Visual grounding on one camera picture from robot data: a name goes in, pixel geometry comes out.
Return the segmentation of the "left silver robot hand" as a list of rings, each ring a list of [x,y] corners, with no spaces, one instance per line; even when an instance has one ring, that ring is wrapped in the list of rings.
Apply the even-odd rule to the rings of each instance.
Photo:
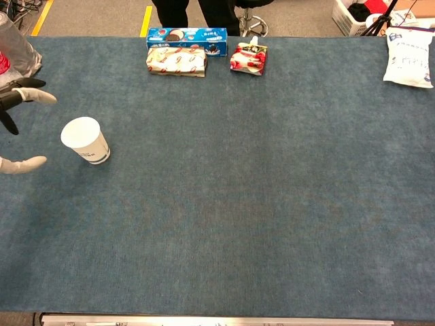
[[[55,104],[54,95],[41,90],[45,81],[32,77],[22,77],[1,86],[1,123],[12,134],[18,135],[18,127],[7,110],[24,102]],[[17,175],[29,173],[43,166],[47,162],[45,156],[34,156],[27,160],[13,162],[1,157],[1,174]]]

